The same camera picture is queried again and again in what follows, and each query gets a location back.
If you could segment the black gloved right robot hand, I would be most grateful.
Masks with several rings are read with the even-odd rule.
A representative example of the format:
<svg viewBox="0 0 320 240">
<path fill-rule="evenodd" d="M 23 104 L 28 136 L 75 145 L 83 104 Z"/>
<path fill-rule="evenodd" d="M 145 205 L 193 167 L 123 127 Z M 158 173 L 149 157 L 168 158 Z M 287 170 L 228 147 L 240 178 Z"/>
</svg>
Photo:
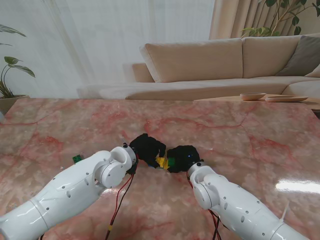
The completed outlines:
<svg viewBox="0 0 320 240">
<path fill-rule="evenodd" d="M 193 145 L 179 145 L 167 151 L 168 168 L 170 173 L 187 172 L 194 164 L 203 162 Z"/>
</svg>

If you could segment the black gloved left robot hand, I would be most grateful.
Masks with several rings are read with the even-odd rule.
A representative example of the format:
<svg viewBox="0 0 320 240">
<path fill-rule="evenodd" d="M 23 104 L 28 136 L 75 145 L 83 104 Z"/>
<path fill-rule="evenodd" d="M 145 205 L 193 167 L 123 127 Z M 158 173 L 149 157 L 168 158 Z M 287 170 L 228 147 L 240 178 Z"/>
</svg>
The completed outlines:
<svg viewBox="0 0 320 240">
<path fill-rule="evenodd" d="M 159 168 L 157 157 L 163 158 L 166 153 L 166 145 L 159 140 L 143 133 L 135 138 L 129 146 L 134 149 L 138 159 L 145 161 L 153 168 Z"/>
</svg>

